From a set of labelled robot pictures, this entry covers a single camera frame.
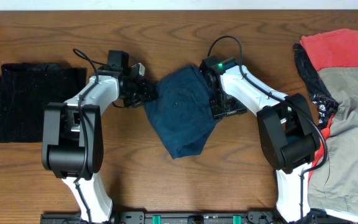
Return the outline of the navy blue denim shorts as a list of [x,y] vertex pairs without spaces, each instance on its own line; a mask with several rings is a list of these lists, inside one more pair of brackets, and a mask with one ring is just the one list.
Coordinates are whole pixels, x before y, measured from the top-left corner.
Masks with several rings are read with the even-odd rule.
[[186,65],[161,79],[155,88],[158,98],[144,108],[171,158],[201,154],[217,121],[209,103],[213,92],[200,69]]

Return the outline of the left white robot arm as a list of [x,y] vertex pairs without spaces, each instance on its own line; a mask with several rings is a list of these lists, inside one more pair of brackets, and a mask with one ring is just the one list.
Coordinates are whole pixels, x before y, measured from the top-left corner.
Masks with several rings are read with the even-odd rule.
[[42,164],[71,190],[80,212],[44,214],[41,223],[114,223],[114,202],[99,173],[104,157],[101,116],[122,100],[123,108],[137,108],[157,98],[140,62],[130,65],[127,52],[110,50],[105,63],[91,60],[79,49],[73,53],[88,61],[93,75],[88,84],[63,103],[44,110]]

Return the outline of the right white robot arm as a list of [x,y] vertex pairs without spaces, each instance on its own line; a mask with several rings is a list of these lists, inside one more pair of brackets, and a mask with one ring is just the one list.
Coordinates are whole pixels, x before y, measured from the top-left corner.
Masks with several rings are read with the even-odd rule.
[[320,138],[305,97],[270,88],[235,58],[221,62],[209,56],[200,70],[214,92],[209,102],[215,120],[246,112],[256,116],[262,152],[277,180],[281,221],[314,223],[306,171],[312,167]]

